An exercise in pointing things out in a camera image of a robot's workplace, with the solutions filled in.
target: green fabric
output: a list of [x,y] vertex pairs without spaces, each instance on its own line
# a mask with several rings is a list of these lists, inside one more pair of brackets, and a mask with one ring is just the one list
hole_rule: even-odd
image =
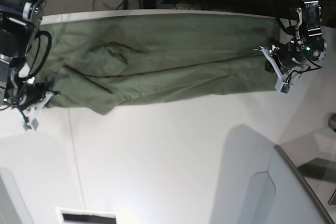
[[[52,34],[53,46],[37,81],[47,80],[61,93],[48,106],[107,114],[117,105],[268,91],[276,83],[275,74],[264,70],[264,56],[254,51],[279,36],[269,18],[146,15],[40,29]],[[45,48],[42,39],[39,59]]]

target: wrinkled cloth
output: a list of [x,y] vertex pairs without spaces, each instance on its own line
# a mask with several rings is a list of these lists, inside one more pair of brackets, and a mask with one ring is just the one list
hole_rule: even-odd
[[[37,81],[60,95],[48,107],[87,107],[107,114],[118,105],[149,104],[209,94],[274,90],[254,49],[278,39],[270,18],[169,14],[43,25],[53,46]],[[27,56],[29,65],[38,42]],[[37,62],[46,49],[41,38]]]

